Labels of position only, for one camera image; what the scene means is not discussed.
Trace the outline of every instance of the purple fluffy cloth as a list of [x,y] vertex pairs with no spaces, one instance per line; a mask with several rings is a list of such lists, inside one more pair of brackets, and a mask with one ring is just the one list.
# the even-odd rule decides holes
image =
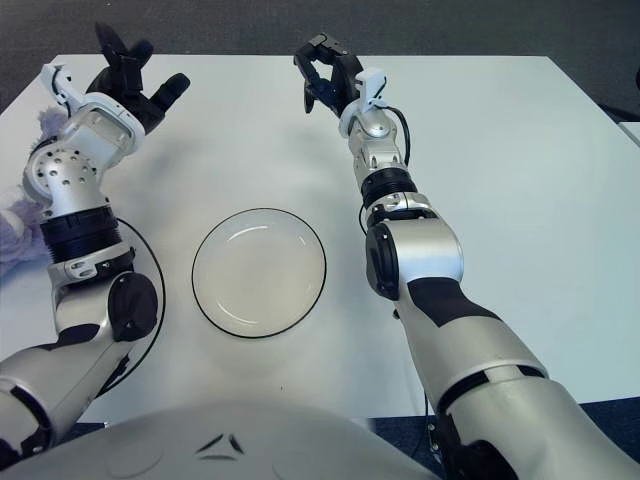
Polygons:
[[[60,109],[49,108],[38,116],[42,136],[40,142],[57,135],[67,121]],[[35,260],[47,254],[40,231],[42,206],[30,200],[21,187],[10,187],[0,193],[0,277],[20,262]]]

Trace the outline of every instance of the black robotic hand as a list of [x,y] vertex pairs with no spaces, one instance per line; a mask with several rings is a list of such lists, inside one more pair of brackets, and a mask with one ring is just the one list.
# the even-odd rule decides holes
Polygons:
[[[313,66],[316,60],[332,67],[331,80],[318,74]],[[345,107],[360,96],[355,78],[362,71],[358,57],[326,33],[316,35],[299,48],[293,63],[304,77],[304,111],[307,113],[311,112],[313,103],[320,100],[339,117]]]
[[116,32],[104,23],[96,23],[96,34],[109,66],[91,82],[87,93],[104,93],[120,102],[149,134],[191,82],[186,75],[177,73],[163,83],[151,98],[145,97],[142,94],[142,67],[153,54],[153,45],[148,40],[140,40],[127,49]]

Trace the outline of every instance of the robotic arm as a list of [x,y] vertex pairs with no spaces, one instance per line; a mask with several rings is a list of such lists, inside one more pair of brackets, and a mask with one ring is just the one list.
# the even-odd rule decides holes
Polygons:
[[[331,81],[319,78],[314,60],[333,66]],[[460,243],[411,180],[408,151],[402,160],[382,99],[384,72],[363,70],[325,34],[294,63],[305,79],[305,111],[320,100],[349,139],[368,226],[367,279],[394,302],[405,328],[435,408],[447,478],[640,478],[640,466],[549,379],[507,324],[462,292]]]
[[107,25],[96,32],[109,67],[89,93],[75,90],[64,65],[45,65],[40,74],[69,114],[60,134],[36,147],[23,175],[25,191],[42,206],[58,340],[0,363],[0,470],[55,445],[156,324],[155,289],[134,273],[134,251],[100,184],[140,147],[189,80],[174,75],[145,97],[141,68],[151,44],[129,50]]

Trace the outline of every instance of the white tabletop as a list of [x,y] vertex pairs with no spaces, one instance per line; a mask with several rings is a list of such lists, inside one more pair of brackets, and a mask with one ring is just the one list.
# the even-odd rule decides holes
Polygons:
[[[86,86],[99,56],[65,56]],[[363,57],[411,127],[411,171],[455,229],[463,287],[524,339],[580,402],[640,395],[640,150],[549,59]],[[147,236],[167,277],[166,325],[144,364],[85,420],[188,402],[284,397],[351,417],[422,412],[393,306],[364,275],[360,206],[337,119],[306,116],[290,57],[156,56],[149,91],[176,71],[190,90],[142,150],[110,171],[116,214]],[[18,183],[51,104],[37,81],[0,117],[0,187]],[[282,335],[241,340],[200,313],[191,263],[206,233],[255,207],[318,233],[327,279]],[[45,262],[0,288],[0,357],[51,341]]]
[[640,147],[640,122],[620,122],[618,125]]

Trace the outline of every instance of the black wire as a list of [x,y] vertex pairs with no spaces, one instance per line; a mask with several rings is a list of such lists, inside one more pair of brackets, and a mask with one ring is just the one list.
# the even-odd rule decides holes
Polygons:
[[409,158],[411,157],[411,135],[409,133],[409,124],[407,123],[407,119],[404,114],[395,107],[382,107],[385,110],[390,110],[396,114],[396,117],[400,120],[402,124],[402,132],[404,133],[404,164],[405,166],[409,166]]
[[621,108],[611,107],[605,103],[599,103],[598,106],[605,112],[622,118],[627,122],[640,122],[640,115],[636,115],[633,112],[628,112],[627,110],[622,110]]
[[360,230],[362,230],[362,233],[364,233],[366,236],[367,230],[364,228],[364,225],[362,224],[362,212],[364,212],[364,203],[360,206],[360,211],[358,212],[358,223],[360,224]]
[[162,273],[162,268],[160,267],[160,262],[158,261],[158,257],[156,257],[156,254],[153,252],[153,249],[149,245],[149,242],[147,242],[147,240],[142,236],[142,234],[138,230],[136,230],[130,223],[126,222],[121,218],[118,218],[118,222],[123,223],[124,225],[129,227],[133,231],[133,233],[135,233],[138,236],[138,238],[142,241],[142,243],[144,243],[144,246],[147,247],[149,254],[151,254],[151,258],[153,259],[153,263],[155,263],[156,267],[158,268],[158,273],[160,274],[160,285],[162,286],[162,312],[160,312],[160,320],[158,320],[156,333],[153,335],[153,338],[151,339],[151,343],[149,343],[149,346],[147,346],[147,349],[144,351],[142,356],[138,359],[135,365],[131,367],[131,369],[128,372],[126,372],[124,375],[119,377],[117,380],[115,380],[108,386],[102,387],[98,395],[96,395],[96,398],[104,395],[108,391],[113,390],[115,387],[120,385],[135,371],[136,368],[140,366],[140,364],[147,357],[147,355],[151,351],[151,348],[153,348],[153,345],[156,343],[156,340],[158,339],[158,335],[160,334],[160,330],[162,329],[162,324],[164,322],[164,312],[166,311],[166,307],[167,307],[167,288],[164,282],[164,274]]
[[427,400],[427,395],[424,395],[424,432],[418,437],[418,441],[416,442],[416,446],[411,452],[411,458],[416,458],[416,454],[418,450],[420,450],[420,446],[422,445],[423,440],[427,438],[429,434],[429,401]]

